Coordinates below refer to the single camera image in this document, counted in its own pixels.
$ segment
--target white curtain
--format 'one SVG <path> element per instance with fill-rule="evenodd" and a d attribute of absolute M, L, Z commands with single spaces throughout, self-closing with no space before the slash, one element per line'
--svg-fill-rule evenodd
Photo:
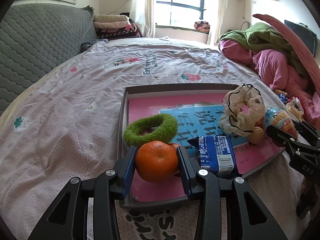
<path fill-rule="evenodd" d="M 155 0 L 132 0 L 130 18 L 144 37 L 153 38 L 156 32 L 154 17 Z"/>
<path fill-rule="evenodd" d="M 210 0 L 207 14 L 209 14 L 208 22 L 210 23 L 210 32 L 208 35 L 208 45 L 218 43 L 218 38 L 221 35 L 221 27 L 223 17 L 227 9 L 228 0 Z"/>

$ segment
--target round snack package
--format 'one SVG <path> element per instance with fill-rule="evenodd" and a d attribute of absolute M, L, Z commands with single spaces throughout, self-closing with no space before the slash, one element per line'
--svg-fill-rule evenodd
<path fill-rule="evenodd" d="M 264 116 L 265 128 L 274 125 L 281 130 L 291 134 L 296 140 L 298 139 L 298 131 L 289 117 L 288 113 L 278 107 L 270 107 L 266 110 Z"/>

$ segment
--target silver screw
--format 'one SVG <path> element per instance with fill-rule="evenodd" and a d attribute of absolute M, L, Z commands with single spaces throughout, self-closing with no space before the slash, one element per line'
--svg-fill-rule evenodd
<path fill-rule="evenodd" d="M 201 176 L 206 176 L 206 175 L 208 175 L 208 171 L 207 171 L 207 170 L 199 170 L 198 173 L 199 173 Z"/>
<path fill-rule="evenodd" d="M 244 183 L 244 179 L 241 177 L 236 177 L 235 181 L 236 181 L 236 183 L 239 183 L 239 184 Z"/>
<path fill-rule="evenodd" d="M 106 175 L 107 176 L 113 176 L 113 175 L 115 175 L 116 174 L 116 172 L 114 171 L 114 170 L 107 170 L 106 171 Z"/>
<path fill-rule="evenodd" d="M 71 184 L 77 184 L 79 182 L 79 178 L 77 177 L 73 177 L 71 180 L 70 180 Z"/>

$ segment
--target green scrunchie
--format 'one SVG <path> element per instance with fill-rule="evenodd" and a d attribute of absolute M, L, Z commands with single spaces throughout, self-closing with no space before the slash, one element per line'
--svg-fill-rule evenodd
<path fill-rule="evenodd" d="M 152 133 L 139 135 L 140 132 L 151 127 L 158 128 Z M 156 114 L 131 123 L 124 132 L 124 140 L 128 146 L 134 145 L 138 148 L 152 141 L 169 143 L 177 130 L 178 122 L 172 115 Z"/>

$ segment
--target green blanket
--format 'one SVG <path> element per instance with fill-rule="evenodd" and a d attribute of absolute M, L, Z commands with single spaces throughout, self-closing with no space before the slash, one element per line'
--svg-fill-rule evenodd
<path fill-rule="evenodd" d="M 247 50 L 277 50 L 287 56 L 288 64 L 293 66 L 298 74 L 303 77 L 309 76 L 293 47 L 280 33 L 268 24 L 256 23 L 246 31 L 231 31 L 225 33 L 219 37 L 219 42 L 222 40 L 236 41 Z"/>

